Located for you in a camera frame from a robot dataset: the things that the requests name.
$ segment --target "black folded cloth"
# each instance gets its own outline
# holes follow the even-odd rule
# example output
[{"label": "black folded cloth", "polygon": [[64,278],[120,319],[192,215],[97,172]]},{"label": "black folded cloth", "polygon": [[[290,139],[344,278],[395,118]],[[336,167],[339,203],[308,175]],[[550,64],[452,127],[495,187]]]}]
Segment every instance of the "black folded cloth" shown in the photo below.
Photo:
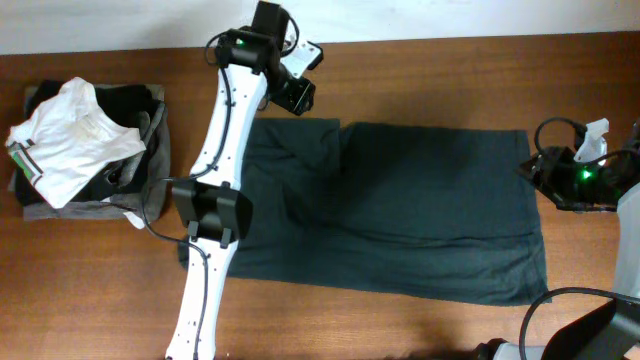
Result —
[{"label": "black folded cloth", "polygon": [[[35,94],[26,103],[25,118],[30,118],[41,102],[56,96],[63,84],[64,82],[62,81],[43,81]],[[161,103],[161,101],[153,99],[151,91],[149,91],[145,85],[127,85],[104,89],[96,88],[95,91],[100,108],[111,120],[123,127],[138,128],[140,125],[139,116],[136,115],[140,112],[146,112],[150,118],[153,118]],[[71,201],[100,201],[114,194],[140,192],[142,186],[147,181],[146,174],[150,157],[149,154],[154,152],[156,146],[157,138],[152,136],[147,145],[147,151],[145,151],[145,154],[142,156],[131,181],[127,185],[117,186],[117,184],[114,184],[113,179],[110,179],[122,171],[122,162],[111,164],[104,171],[94,176]],[[21,171],[17,172],[15,192],[16,198],[22,206],[45,201],[31,186]]]},{"label": "black folded cloth", "polygon": [[256,120],[229,275],[476,304],[547,291],[524,131]]}]

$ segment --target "crumpled white cloth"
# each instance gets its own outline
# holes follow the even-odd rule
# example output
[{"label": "crumpled white cloth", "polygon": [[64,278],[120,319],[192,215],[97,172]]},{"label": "crumpled white cloth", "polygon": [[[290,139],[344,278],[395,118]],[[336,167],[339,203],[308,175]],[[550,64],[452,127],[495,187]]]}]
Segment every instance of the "crumpled white cloth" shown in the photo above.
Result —
[{"label": "crumpled white cloth", "polygon": [[5,146],[55,209],[64,207],[108,163],[145,150],[138,129],[114,123],[90,83],[76,77],[11,127]]}]

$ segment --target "white wall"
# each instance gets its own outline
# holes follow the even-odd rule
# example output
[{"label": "white wall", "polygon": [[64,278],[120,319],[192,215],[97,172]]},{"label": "white wall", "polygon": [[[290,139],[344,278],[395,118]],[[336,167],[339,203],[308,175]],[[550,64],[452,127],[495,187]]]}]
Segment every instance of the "white wall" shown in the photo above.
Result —
[{"label": "white wall", "polygon": [[[199,47],[257,0],[0,0],[0,54]],[[281,0],[318,42],[640,30],[640,0]]]}]

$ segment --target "pile of folded clothes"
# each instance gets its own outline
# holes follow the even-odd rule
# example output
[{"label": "pile of folded clothes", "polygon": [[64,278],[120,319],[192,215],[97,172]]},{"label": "pile of folded clothes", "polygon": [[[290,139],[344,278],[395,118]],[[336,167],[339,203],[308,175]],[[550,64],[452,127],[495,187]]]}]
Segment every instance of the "pile of folded clothes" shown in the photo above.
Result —
[{"label": "pile of folded clothes", "polygon": [[[6,146],[22,171],[10,184],[25,220],[140,220],[140,194],[166,177],[170,141],[164,90],[157,85],[95,87],[80,78],[26,91],[24,123]],[[148,190],[145,213],[160,215],[166,184]]]}]

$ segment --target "brown wooden surface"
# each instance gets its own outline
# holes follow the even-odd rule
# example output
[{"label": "brown wooden surface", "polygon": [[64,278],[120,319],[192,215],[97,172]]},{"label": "brown wooden surface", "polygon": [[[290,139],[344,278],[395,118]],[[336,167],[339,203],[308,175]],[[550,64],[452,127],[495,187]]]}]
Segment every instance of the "brown wooden surface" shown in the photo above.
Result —
[{"label": "brown wooden surface", "polygon": [[[447,39],[326,45],[310,117],[478,129],[525,129],[563,115],[607,117],[620,146],[640,115],[640,33]],[[20,123],[23,91],[44,78],[166,87],[172,173],[184,175],[203,143],[215,69],[200,49],[0,57],[0,122]],[[271,106],[262,116],[282,116]],[[566,143],[550,126],[544,143]],[[126,221],[24,223],[6,191],[0,156],[0,358],[159,359],[171,339],[186,273],[175,247]],[[610,289],[615,214],[556,211],[538,197],[550,288]],[[184,233],[171,207],[158,230]],[[541,308],[530,344],[601,300],[560,298]],[[383,358],[424,349],[517,341],[526,307],[498,308],[402,295],[229,279],[218,322],[226,358]]]}]

